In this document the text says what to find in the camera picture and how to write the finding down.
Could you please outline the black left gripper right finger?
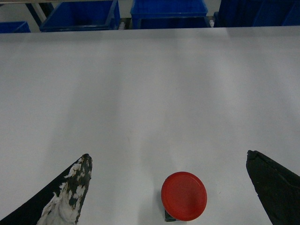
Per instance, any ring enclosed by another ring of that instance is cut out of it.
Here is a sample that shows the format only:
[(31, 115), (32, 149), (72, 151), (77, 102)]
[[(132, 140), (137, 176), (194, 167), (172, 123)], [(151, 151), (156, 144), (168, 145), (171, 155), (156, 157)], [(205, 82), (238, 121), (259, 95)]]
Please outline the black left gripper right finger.
[(247, 152), (246, 169), (273, 225), (300, 223), (300, 177), (273, 159)]

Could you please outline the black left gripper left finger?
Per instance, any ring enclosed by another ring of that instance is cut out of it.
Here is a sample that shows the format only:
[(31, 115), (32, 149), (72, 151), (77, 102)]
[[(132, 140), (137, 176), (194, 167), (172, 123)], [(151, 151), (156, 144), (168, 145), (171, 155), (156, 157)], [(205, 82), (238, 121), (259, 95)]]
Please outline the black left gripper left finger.
[(89, 190), (91, 172), (92, 158), (84, 154), (0, 223), (76, 225)]

